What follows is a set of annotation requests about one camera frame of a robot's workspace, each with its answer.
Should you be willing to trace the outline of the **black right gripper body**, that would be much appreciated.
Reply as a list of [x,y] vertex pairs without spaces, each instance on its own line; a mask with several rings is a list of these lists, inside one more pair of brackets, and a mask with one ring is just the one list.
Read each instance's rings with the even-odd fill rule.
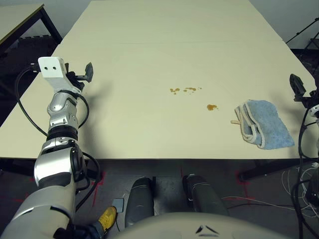
[[317,88],[314,91],[310,92],[310,96],[309,97],[304,97],[306,90],[305,88],[302,86],[301,89],[301,93],[302,93],[302,97],[301,97],[301,102],[304,105],[305,108],[312,108],[316,105],[319,104],[319,89]]

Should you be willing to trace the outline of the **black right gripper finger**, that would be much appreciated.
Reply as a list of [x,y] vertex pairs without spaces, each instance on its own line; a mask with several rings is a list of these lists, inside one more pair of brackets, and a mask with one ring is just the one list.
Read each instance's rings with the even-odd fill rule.
[[304,88],[304,84],[301,78],[295,74],[291,74],[289,80],[290,80],[290,86],[295,94],[294,101],[302,102],[306,90]]

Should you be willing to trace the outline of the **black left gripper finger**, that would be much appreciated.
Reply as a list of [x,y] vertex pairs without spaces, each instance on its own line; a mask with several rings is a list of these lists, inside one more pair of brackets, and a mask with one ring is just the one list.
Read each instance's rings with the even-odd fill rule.
[[86,68],[85,68],[85,80],[90,83],[92,81],[92,78],[93,78],[93,65],[92,63],[88,63],[86,65]]

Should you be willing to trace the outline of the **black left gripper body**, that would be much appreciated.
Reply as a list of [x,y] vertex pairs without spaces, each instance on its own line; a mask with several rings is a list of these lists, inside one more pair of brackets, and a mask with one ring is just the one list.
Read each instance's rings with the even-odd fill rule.
[[68,80],[71,82],[71,84],[75,88],[79,89],[82,92],[85,86],[83,82],[86,81],[86,75],[75,75],[75,72],[73,71],[69,72],[68,63],[65,63],[65,68],[66,68],[66,77],[68,78]]

